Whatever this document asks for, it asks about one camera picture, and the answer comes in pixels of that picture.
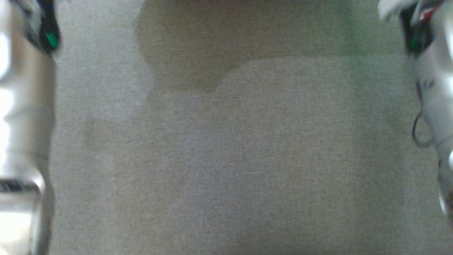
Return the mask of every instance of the shiny metal surface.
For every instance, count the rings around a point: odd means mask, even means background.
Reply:
[[[24,37],[21,12],[8,0],[0,0],[0,21],[0,255],[42,255],[53,215],[55,64]]]
[[[433,43],[417,59],[422,116],[433,134],[439,155],[440,202],[453,220],[453,2],[445,2],[433,16]]]

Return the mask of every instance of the gray fabric surface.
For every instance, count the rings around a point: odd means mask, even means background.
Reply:
[[[377,1],[72,0],[52,255],[449,254]]]

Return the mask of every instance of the green light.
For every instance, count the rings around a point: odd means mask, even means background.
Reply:
[[[46,33],[47,40],[49,41],[50,45],[52,48],[57,48],[58,47],[58,39],[55,36],[54,33]]]

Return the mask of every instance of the green marking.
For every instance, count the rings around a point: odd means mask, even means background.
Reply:
[[[50,45],[52,48],[57,48],[58,47],[58,39],[55,36],[54,33],[46,33],[47,40],[49,41]]]

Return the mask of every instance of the gray carpet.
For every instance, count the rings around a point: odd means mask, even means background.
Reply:
[[[377,1],[72,0],[52,255],[450,254]]]

